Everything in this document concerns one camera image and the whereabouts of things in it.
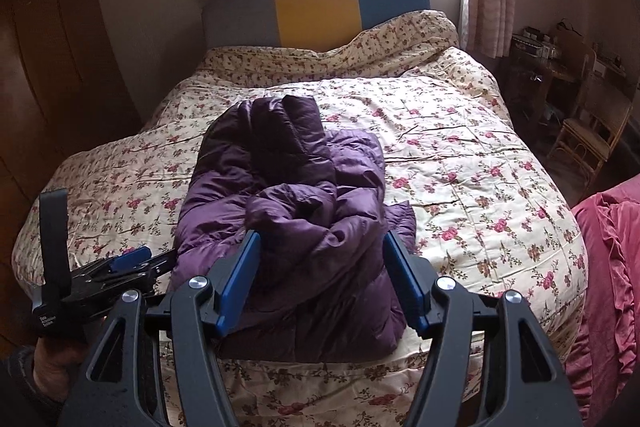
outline rattan chair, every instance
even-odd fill
[[[563,150],[578,163],[586,178],[581,200],[618,144],[631,108],[632,102],[622,92],[602,77],[588,74],[572,117],[562,122],[558,139],[546,156],[548,161],[555,151]]]

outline floral comforter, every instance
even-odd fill
[[[247,98],[313,96],[327,128],[363,128],[379,137],[386,202],[410,200],[417,253],[472,291],[518,289],[565,357],[586,289],[580,231],[514,133],[495,79],[457,43],[443,14],[424,11],[326,53],[208,52],[140,134],[72,156],[49,182],[69,189],[72,267],[139,245],[156,253],[170,248],[209,123]],[[17,239],[13,266],[28,293],[42,279],[37,203]],[[241,425],[378,427],[402,423],[429,345],[407,330],[396,352],[371,363],[220,365]],[[481,357],[478,334],[466,396],[479,387]],[[168,408],[179,422],[168,341],[163,362]]]

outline jacket sleeve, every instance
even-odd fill
[[[10,395],[17,392],[20,396],[16,397],[15,401],[24,402],[26,400],[23,409],[26,407],[31,409],[29,412],[24,411],[25,415],[36,415],[41,420],[40,425],[54,427],[58,423],[62,404],[44,396],[38,390],[33,381],[33,353],[33,346],[19,347],[12,352],[8,359],[2,362],[9,376],[7,387],[12,387],[11,390],[2,389],[2,393],[7,396],[5,393]],[[32,425],[25,420],[25,417],[22,419],[22,425]]]

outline red blanket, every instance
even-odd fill
[[[625,386],[640,345],[640,176],[591,196],[573,213],[588,253],[589,287],[566,371],[592,426]]]

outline purple down jacket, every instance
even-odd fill
[[[260,266],[223,358],[363,362],[389,355],[405,327],[382,260],[396,230],[409,251],[408,202],[385,206],[374,135],[327,131],[312,98],[229,108],[204,136],[175,236],[171,288],[260,233]]]

